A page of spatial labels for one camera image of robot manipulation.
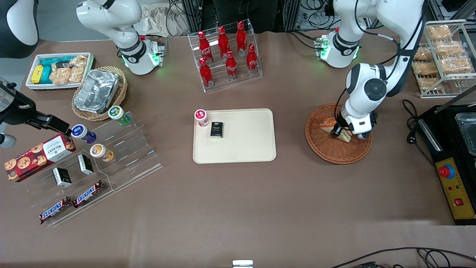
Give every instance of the red bottle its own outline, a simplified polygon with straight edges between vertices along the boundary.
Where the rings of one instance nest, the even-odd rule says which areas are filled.
[[[238,45],[238,54],[240,56],[245,56],[248,47],[248,40],[245,32],[245,24],[243,21],[238,21],[238,32],[237,32],[237,45]]]
[[[227,52],[226,66],[227,66],[228,80],[236,80],[238,78],[237,62],[235,58],[233,58],[233,51],[231,50]]]
[[[210,67],[207,65],[207,60],[201,58],[200,62],[200,75],[202,77],[203,85],[205,87],[213,87],[215,83],[213,82],[213,78],[211,77],[211,70]]]
[[[198,47],[200,48],[202,57],[207,61],[208,64],[213,63],[213,56],[211,54],[210,43],[205,38],[205,33],[203,31],[199,31],[198,38],[200,39]]]
[[[220,48],[220,57],[222,60],[227,60],[227,51],[230,50],[228,43],[228,36],[225,34],[225,27],[218,27],[218,47]]]
[[[258,73],[257,64],[258,64],[258,56],[255,52],[255,45],[249,45],[248,49],[248,56],[246,56],[246,64],[248,65],[248,74],[255,75]]]

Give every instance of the red box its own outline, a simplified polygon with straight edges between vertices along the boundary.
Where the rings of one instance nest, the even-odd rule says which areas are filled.
[[[5,163],[10,181],[20,182],[76,150],[73,140],[58,134]]]

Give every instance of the brown table surface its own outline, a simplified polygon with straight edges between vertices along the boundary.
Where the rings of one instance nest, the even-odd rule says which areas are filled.
[[[317,106],[336,101],[349,68],[317,61],[289,34],[257,38],[264,76],[208,94],[187,38],[171,39],[164,67],[145,76],[128,71],[111,41],[42,41],[36,54],[91,52],[96,66],[124,71],[129,88],[123,107],[145,124],[164,167],[58,227],[40,226],[26,194],[6,177],[0,180],[1,266],[224,268],[233,259],[253,259],[257,268],[325,268],[389,247],[475,254],[476,227],[453,225],[433,167],[405,142],[409,116],[401,100],[410,99],[422,113],[447,99],[420,99],[410,73],[405,91],[377,109],[369,154],[353,165],[333,165],[309,148],[304,124]],[[362,44],[356,62],[381,62],[395,51],[379,37],[366,35]],[[70,124],[101,124],[73,113],[73,91],[33,92],[25,86],[21,91],[38,110]],[[194,163],[192,115],[198,108],[269,108],[276,159]],[[54,135],[24,125],[6,132],[18,144],[1,150],[3,162]],[[423,265],[412,250],[366,260]]]

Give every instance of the white lid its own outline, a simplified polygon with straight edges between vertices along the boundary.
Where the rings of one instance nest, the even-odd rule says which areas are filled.
[[[197,113],[200,112],[200,111],[203,111],[204,116],[202,116],[202,117],[197,116]],[[195,116],[195,120],[197,120],[198,122],[203,122],[207,119],[207,111],[205,111],[203,109],[198,109],[198,110],[195,111],[194,116]]]
[[[89,154],[95,158],[101,158],[106,154],[106,147],[102,144],[95,144],[89,150]]]
[[[88,133],[88,128],[83,124],[77,124],[71,129],[71,136],[73,138],[82,139]]]
[[[120,106],[115,105],[109,108],[108,115],[111,119],[117,120],[124,115],[124,109],[122,109]]]

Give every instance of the wicker basket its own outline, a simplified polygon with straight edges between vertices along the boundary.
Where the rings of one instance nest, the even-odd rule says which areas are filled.
[[[361,140],[356,135],[352,135],[350,142],[332,137],[330,134],[319,128],[325,119],[334,116],[335,103],[327,103],[315,109],[306,121],[306,140],[312,150],[322,159],[334,164],[351,164],[364,158],[372,145],[372,134]]]
[[[126,97],[126,91],[127,91],[126,76],[124,75],[124,73],[120,69],[118,69],[116,67],[112,67],[112,66],[99,67],[97,69],[104,70],[104,71],[109,71],[109,72],[115,72],[119,75],[119,77],[120,77],[119,87],[116,90],[116,93],[114,94],[114,97],[112,98],[110,106],[120,105],[121,102]],[[74,93],[73,101],[71,102],[71,106],[73,107],[74,113],[77,116],[79,116],[81,118],[84,118],[84,119],[87,119],[89,121],[103,121],[103,120],[108,119],[109,118],[108,112],[101,113],[101,114],[91,113],[91,112],[81,111],[81,110],[79,110],[78,108],[76,108],[74,106],[74,98],[76,98],[76,96],[78,95],[78,93],[79,93],[79,91],[81,90],[82,87],[83,87],[83,83],[81,83],[79,88]]]

